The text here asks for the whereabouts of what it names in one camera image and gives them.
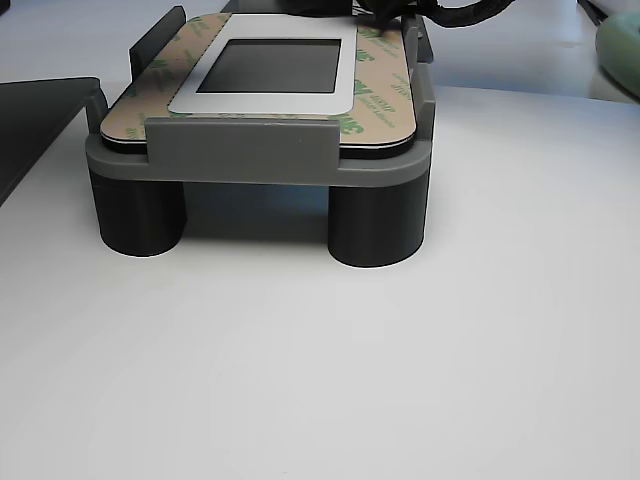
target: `white desk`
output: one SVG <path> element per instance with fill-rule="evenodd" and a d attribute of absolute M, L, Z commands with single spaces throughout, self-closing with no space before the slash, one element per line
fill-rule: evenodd
<path fill-rule="evenodd" d="M 0 209 L 0 478 L 638 478 L 640 107 L 437 98 L 425 244 L 375 270 L 322 189 L 110 251 L 77 118 Z"/>

